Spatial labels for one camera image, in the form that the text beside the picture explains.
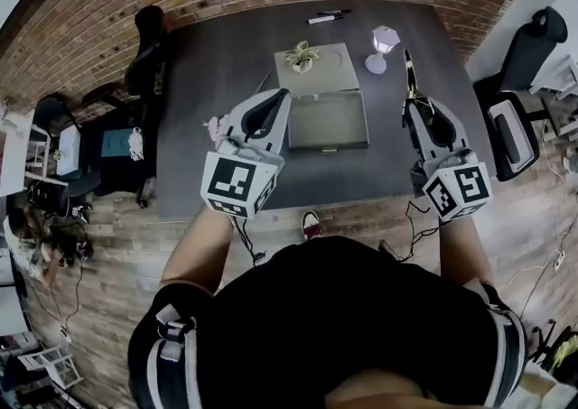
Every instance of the lamp shade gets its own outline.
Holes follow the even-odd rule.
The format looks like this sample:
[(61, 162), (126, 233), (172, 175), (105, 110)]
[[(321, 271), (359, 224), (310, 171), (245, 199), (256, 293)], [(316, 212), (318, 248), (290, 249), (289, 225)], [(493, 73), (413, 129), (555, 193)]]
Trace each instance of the lamp shade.
[(399, 36), (394, 29), (385, 25), (373, 29), (373, 46), (377, 52), (388, 54), (399, 42)]

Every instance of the person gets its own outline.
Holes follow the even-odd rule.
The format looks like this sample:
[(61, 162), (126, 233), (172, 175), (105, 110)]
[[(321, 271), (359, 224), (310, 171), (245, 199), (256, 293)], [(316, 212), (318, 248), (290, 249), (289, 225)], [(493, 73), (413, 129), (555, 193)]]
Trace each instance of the person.
[(45, 287), (51, 287), (63, 253), (44, 237), (32, 209), (28, 206), (11, 209), (3, 226), (6, 244), (16, 264)]
[(441, 275), (303, 216), (288, 246), (217, 293), (233, 226), (205, 208), (128, 348), (141, 408), (500, 406), (527, 358), (471, 217), (442, 225)]

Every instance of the succulent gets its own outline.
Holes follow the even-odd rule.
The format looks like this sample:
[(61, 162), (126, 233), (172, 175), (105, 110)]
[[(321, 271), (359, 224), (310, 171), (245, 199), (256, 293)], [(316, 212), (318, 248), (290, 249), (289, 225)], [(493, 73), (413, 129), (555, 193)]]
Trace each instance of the succulent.
[(296, 72), (305, 73), (310, 70), (313, 61), (319, 59), (319, 50), (310, 48), (308, 42), (299, 42), (294, 50), (285, 54), (285, 60), (291, 64)]

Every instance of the black t-shirt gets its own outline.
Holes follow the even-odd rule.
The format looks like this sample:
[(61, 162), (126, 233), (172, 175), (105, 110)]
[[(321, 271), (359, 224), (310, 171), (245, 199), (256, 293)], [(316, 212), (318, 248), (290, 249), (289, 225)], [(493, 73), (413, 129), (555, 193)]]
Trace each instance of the black t-shirt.
[[(478, 294), (323, 237), (284, 248), (215, 297), (189, 284), (159, 291), (128, 350), (140, 407), (153, 407), (146, 360), (167, 304), (197, 320), (204, 409), (322, 408), (326, 394), (370, 367), (408, 376), (447, 404), (483, 404), (496, 364), (496, 326)], [(183, 379), (170, 385), (163, 406), (186, 403)]]

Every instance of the white cube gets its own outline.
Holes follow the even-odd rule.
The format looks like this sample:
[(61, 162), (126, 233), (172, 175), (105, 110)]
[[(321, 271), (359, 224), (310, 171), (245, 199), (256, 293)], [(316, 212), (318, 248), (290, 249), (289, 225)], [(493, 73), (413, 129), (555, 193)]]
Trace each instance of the white cube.
[(485, 163), (440, 168), (427, 181), (424, 192), (442, 221), (471, 215), (492, 196)]
[(278, 167), (207, 153), (200, 195), (207, 205), (231, 217), (253, 218), (276, 186)]

